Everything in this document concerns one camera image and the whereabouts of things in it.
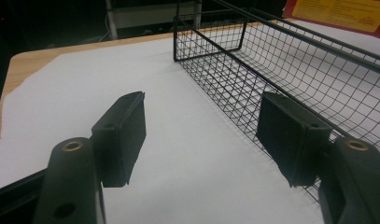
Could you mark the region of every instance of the white paper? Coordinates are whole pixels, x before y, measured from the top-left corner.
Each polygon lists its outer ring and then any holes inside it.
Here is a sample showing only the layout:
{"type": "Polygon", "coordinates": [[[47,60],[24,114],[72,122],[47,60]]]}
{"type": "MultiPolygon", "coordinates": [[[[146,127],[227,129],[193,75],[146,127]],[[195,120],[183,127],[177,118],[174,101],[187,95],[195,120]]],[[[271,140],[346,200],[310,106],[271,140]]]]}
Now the white paper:
{"type": "Polygon", "coordinates": [[[108,223],[323,223],[178,63],[173,40],[64,54],[3,105],[0,188],[47,167],[59,142],[90,137],[122,95],[146,93],[147,138],[131,184],[104,189],[108,223]]]}

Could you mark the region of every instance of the dark background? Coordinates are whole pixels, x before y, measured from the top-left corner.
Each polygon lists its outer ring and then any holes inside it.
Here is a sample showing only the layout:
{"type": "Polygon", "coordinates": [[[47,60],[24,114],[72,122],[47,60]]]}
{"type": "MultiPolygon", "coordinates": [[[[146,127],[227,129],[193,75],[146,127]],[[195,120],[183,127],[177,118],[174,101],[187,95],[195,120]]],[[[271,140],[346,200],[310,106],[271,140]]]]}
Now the dark background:
{"type": "MultiPolygon", "coordinates": [[[[176,0],[117,0],[115,7],[154,5],[176,0]]],[[[238,7],[256,7],[281,16],[286,0],[229,0],[238,7]]],[[[203,11],[222,9],[204,0],[203,11]]],[[[0,96],[9,60],[15,54],[97,42],[106,34],[105,0],[0,0],[0,96]]],[[[121,38],[139,36],[144,27],[121,38]]]]}

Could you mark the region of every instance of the wooden table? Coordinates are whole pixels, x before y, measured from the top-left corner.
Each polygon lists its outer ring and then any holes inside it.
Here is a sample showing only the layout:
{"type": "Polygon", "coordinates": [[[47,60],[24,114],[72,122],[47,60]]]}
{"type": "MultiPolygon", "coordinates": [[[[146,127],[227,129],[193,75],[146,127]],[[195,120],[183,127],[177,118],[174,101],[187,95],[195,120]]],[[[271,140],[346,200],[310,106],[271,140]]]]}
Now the wooden table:
{"type": "Polygon", "coordinates": [[[72,46],[72,47],[66,47],[66,48],[43,49],[43,50],[37,50],[37,51],[24,52],[24,53],[15,55],[9,63],[6,83],[5,83],[3,93],[1,96],[1,101],[0,101],[0,133],[1,133],[1,126],[2,126],[2,109],[3,109],[4,98],[9,93],[14,91],[17,87],[19,87],[27,77],[29,77],[31,74],[41,69],[46,64],[50,63],[53,59],[55,59],[59,55],[70,53],[70,52],[88,50],[88,49],[114,47],[114,46],[119,46],[119,45],[135,44],[135,43],[141,43],[141,42],[159,40],[159,39],[165,39],[165,38],[172,38],[172,37],[173,37],[173,34],[149,35],[149,36],[108,41],[108,42],[102,42],[102,43],[78,45],[78,46],[72,46]]]}

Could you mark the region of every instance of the wire basket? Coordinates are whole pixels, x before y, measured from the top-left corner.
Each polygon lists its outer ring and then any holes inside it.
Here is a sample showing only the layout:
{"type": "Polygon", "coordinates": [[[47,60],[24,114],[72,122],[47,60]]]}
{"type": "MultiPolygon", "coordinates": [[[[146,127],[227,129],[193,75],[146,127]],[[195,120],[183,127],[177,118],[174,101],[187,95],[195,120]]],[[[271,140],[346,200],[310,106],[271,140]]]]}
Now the wire basket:
{"type": "MultiPolygon", "coordinates": [[[[248,138],[264,150],[256,131],[262,93],[271,91],[328,123],[331,141],[351,135],[380,151],[380,56],[230,8],[176,17],[174,58],[248,138]]],[[[305,188],[315,200],[318,184],[305,188]]]]}

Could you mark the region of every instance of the black wire basket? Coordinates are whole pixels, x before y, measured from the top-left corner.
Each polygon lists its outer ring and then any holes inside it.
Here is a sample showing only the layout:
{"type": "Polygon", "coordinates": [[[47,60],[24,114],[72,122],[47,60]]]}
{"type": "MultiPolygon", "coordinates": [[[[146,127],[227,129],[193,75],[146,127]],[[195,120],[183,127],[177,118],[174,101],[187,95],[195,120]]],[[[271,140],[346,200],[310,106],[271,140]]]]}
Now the black wire basket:
{"type": "MultiPolygon", "coordinates": [[[[174,59],[248,138],[264,150],[256,131],[262,93],[271,91],[328,123],[331,141],[350,135],[380,151],[379,55],[227,7],[175,17],[174,59]]],[[[305,188],[315,200],[318,184],[305,188]]]]}

